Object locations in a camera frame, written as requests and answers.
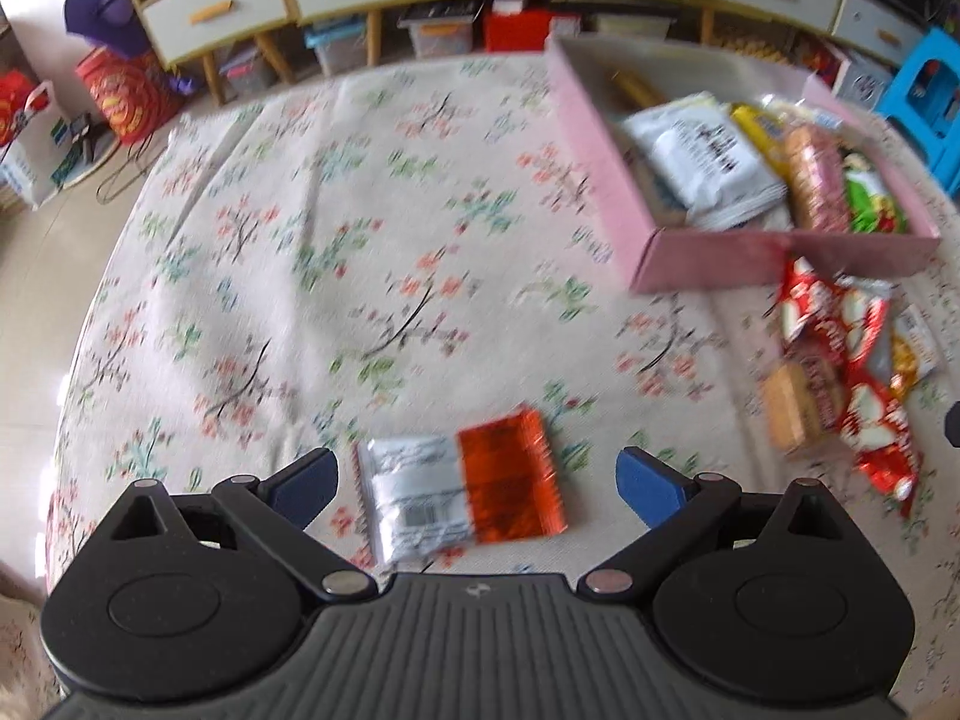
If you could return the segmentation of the pink cardboard box tray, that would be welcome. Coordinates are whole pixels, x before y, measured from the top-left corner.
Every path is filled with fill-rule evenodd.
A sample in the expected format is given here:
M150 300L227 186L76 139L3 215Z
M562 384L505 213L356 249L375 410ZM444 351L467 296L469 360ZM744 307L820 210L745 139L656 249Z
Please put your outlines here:
M586 34L545 49L558 119L635 294L823 275L898 280L940 242L880 119L812 73L680 41Z

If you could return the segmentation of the yellow snack packet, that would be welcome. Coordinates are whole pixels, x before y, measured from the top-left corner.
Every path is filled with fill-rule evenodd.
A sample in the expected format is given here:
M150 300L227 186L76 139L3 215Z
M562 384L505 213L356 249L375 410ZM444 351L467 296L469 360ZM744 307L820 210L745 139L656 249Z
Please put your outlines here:
M784 153L784 132L775 117L747 103L732 104L729 115L771 169L786 179L789 164L788 156Z

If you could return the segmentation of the silver red foil packet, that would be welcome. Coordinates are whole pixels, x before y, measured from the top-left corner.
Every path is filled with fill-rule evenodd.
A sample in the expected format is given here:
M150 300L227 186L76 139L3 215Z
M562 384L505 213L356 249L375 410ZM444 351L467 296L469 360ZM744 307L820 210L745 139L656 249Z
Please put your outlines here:
M355 465L381 564L568 528L547 429L528 406L457 433L364 439Z

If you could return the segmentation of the red round lantern bag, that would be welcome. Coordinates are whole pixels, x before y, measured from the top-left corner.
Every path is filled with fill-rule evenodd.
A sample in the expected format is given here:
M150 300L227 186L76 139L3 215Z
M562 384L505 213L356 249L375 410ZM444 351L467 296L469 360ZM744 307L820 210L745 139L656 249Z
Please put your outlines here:
M151 49L127 59L96 47L76 64L75 73L122 145L144 142L184 105Z

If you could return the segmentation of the brown biscuit roll packet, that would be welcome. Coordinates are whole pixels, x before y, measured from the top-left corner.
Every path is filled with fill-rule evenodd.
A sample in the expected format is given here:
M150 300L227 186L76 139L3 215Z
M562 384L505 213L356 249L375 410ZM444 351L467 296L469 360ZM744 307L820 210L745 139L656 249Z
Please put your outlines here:
M761 403L771 444L797 454L838 437L844 388L818 351L801 349L763 379Z

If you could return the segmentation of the pink sausage snack packet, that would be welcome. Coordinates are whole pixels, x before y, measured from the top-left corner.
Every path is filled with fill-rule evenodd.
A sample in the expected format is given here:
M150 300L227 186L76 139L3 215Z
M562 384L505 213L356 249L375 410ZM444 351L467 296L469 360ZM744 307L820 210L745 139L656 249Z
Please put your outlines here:
M814 124L789 125L784 154L794 223L807 231L850 231L846 179L835 135Z

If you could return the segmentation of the white black lettered snack bag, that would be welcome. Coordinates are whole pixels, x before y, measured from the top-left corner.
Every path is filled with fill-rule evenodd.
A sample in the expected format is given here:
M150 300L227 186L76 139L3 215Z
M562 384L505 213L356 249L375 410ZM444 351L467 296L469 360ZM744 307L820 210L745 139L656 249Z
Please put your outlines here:
M713 94L640 110L622 130L674 193L688 226L727 231L786 202L786 182Z

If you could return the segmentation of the clear plastic storage bin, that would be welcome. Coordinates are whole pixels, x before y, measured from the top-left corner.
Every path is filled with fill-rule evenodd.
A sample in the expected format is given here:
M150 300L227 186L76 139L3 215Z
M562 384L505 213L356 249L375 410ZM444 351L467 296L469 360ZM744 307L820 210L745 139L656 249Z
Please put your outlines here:
M366 20L363 16L342 16L314 21L302 28L304 45L316 54L325 76L359 70L368 63Z

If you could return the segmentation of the blue plastic stool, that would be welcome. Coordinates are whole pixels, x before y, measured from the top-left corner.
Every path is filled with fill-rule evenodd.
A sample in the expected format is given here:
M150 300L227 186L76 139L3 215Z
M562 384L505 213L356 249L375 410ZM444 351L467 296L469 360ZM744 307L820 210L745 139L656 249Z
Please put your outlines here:
M932 28L908 55L875 110L958 200L958 43Z

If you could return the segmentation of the green chips snack packet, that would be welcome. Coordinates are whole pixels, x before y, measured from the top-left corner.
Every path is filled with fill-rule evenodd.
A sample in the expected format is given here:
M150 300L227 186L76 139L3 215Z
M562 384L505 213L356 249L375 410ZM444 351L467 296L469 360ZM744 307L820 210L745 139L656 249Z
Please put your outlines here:
M843 151L850 231L862 234L903 234L907 216L874 161L859 149Z

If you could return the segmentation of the red white snack packet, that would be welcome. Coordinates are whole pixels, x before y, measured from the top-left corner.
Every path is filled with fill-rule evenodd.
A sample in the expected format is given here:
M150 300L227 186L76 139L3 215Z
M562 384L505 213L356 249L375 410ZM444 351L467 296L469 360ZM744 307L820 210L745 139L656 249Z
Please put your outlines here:
M825 277L793 255L778 294L782 349L812 346L838 372L866 372L887 385L893 372L892 301L889 281Z
M910 515L921 476L907 408L869 372L851 371L839 437L853 450L856 468L872 486Z

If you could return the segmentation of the floral white tablecloth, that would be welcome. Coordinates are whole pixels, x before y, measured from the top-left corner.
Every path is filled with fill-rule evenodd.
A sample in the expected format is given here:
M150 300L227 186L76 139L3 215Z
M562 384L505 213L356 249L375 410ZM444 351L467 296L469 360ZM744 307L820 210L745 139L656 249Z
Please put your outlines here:
M562 140L540 57L301 85L161 137L109 205L78 188L2 234L2 559L59 580L132 479L174 493L313 447L452 433L530 406L560 536L440 571L578 575L641 527L613 463L776 491L758 384L773 288L635 296L599 176Z

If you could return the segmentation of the red shoe box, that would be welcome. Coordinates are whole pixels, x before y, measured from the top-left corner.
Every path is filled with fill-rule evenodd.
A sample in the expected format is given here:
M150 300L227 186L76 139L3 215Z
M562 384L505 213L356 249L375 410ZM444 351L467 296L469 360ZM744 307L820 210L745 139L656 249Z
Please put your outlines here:
M488 54L542 52L552 34L576 36L581 16L553 10L523 10L517 13L490 11L483 16L483 46Z

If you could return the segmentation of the small orange snack packet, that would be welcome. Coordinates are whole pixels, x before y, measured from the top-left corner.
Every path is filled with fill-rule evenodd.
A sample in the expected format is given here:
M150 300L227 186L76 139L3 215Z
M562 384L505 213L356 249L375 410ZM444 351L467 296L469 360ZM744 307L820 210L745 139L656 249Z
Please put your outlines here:
M921 380L939 366L931 330L916 305L903 305L892 325L892 377L890 387L905 401Z

